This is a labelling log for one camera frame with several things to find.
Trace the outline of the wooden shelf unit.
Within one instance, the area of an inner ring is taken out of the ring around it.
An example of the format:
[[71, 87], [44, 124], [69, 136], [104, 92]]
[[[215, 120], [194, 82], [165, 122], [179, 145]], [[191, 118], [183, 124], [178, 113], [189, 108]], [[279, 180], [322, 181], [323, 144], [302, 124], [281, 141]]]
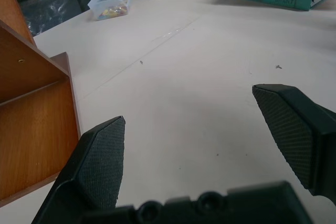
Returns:
[[0, 207], [56, 179], [79, 138], [68, 55], [36, 46], [17, 0], [0, 0]]

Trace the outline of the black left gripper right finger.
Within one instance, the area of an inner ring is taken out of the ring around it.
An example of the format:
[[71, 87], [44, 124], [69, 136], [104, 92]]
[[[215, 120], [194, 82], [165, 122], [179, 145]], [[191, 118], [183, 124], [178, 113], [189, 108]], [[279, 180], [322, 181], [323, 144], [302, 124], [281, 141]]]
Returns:
[[257, 84], [252, 93], [303, 187], [313, 196], [336, 202], [336, 113], [293, 86]]

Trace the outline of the clear plastic container with lid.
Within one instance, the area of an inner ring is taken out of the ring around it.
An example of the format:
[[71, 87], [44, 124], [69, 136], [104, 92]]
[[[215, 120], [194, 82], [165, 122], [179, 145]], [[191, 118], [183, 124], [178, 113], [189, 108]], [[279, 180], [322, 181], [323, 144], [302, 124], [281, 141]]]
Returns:
[[89, 9], [95, 20], [105, 20], [127, 15], [131, 0], [90, 0]]

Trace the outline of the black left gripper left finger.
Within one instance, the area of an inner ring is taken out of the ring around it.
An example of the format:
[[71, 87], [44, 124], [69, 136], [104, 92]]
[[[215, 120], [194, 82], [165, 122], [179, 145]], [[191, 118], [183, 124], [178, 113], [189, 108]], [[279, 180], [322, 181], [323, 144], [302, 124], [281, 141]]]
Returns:
[[124, 162], [125, 119], [85, 132], [31, 224], [79, 224], [92, 210], [114, 209]]

